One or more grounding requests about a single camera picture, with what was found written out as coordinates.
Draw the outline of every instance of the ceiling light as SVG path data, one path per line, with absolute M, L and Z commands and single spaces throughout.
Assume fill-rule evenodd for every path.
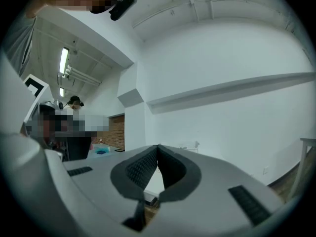
M 60 92 L 60 96 L 64 97 L 64 89 L 63 88 L 59 88 L 59 92 Z
M 64 73 L 65 72 L 65 66 L 66 66 L 68 52 L 69 52 L 69 49 L 64 47 L 63 51 L 61 53 L 61 58 L 60 58 L 60 67 L 59 67 L 59 72 L 60 73 Z

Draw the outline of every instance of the gray device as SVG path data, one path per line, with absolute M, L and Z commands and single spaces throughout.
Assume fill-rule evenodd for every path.
M 1 162 L 17 201 L 59 236 L 235 236 L 284 215 L 278 196 L 242 170 L 178 148 L 61 162 L 20 135 L 1 136 L 0 146 L 10 152 Z M 157 165 L 165 190 L 145 226 L 143 191 Z

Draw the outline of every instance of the wall outlet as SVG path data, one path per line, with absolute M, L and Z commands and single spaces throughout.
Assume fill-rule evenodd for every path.
M 197 141 L 185 141 L 182 143 L 179 143 L 179 148 L 184 148 L 184 149 L 190 149 L 190 148 L 197 148 L 199 143 Z
M 263 169 L 263 175 L 267 174 L 267 173 L 268 173 L 268 170 L 269 170 L 269 166 L 266 166 L 266 167 Z

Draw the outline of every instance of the black slot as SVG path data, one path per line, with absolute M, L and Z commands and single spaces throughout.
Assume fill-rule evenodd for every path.
M 228 189 L 254 226 L 265 221 L 271 213 L 242 185 Z
M 194 162 L 162 145 L 151 146 L 114 166 L 112 184 L 123 197 L 139 201 L 134 215 L 123 225 L 139 232 L 146 225 L 144 190 L 157 167 L 165 188 L 159 194 L 160 203 L 184 200 L 201 181 L 201 170 Z
M 77 175 L 89 172 L 91 170 L 92 170 L 92 168 L 90 168 L 90 167 L 82 167 L 82 168 L 68 170 L 67 172 L 70 176 L 77 176 Z

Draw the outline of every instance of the gray plastic surface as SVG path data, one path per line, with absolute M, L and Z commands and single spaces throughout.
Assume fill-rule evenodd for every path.
M 32 215 L 46 215 L 40 222 L 59 217 L 62 213 L 66 217 L 62 221 L 52 220 L 47 225 L 57 229 L 73 231 L 77 236 L 225 236 L 244 234 L 252 229 L 250 220 L 228 192 L 229 188 L 243 185 L 257 200 L 271 213 L 281 208 L 279 198 L 260 182 L 256 181 L 237 167 L 225 161 L 199 155 L 186 150 L 166 147 L 192 160 L 199 166 L 202 179 L 197 188 L 184 200 L 166 202 L 151 223 L 139 233 L 122 225 L 122 222 L 134 215 L 137 201 L 121 196 L 110 180 L 112 168 L 148 147 L 142 147 L 125 153 L 62 163 L 54 151 L 41 150 L 38 144 L 30 139 L 11 139 L 15 142 L 12 150 L 21 150 L 20 154 L 6 157 L 7 171 L 12 173 L 29 173 L 31 169 L 37 172 L 40 183 L 28 185 L 33 194 L 40 194 L 45 187 L 54 196 L 37 196 L 37 205 L 32 207 Z M 70 177 L 67 170 L 90 166 L 93 170 L 84 174 Z M 27 188 L 23 182 L 28 179 L 14 179 L 15 192 L 23 192 Z

